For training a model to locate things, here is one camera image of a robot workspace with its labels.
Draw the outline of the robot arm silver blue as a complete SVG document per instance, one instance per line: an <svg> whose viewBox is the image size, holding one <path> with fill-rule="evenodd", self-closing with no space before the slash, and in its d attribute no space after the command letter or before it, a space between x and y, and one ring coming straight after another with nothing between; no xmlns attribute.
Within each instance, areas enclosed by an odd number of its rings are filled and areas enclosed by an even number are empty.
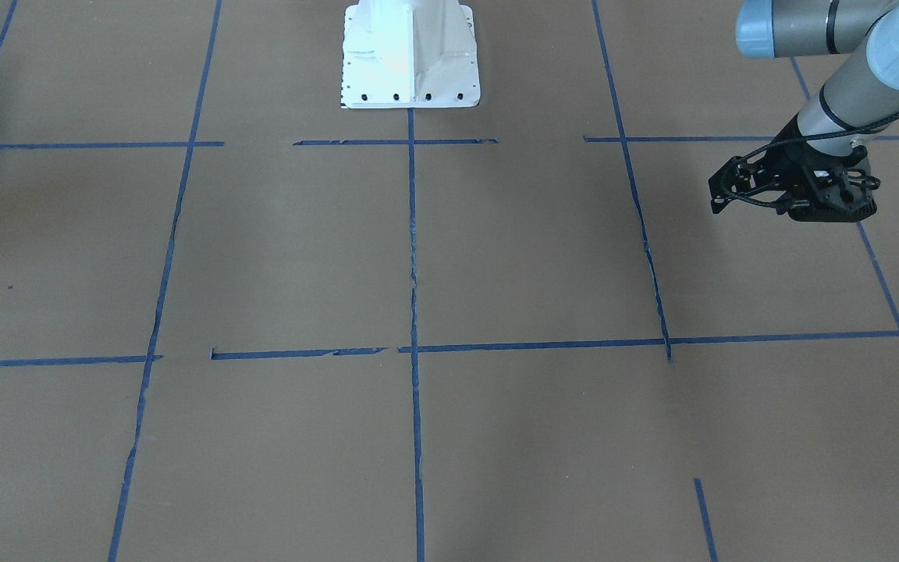
<svg viewBox="0 0 899 562"><path fill-rule="evenodd" d="M899 1L745 1L735 42L749 58L845 60L771 142L709 178L712 212L738 201L797 222L874 215L868 144L899 120Z"/></svg>

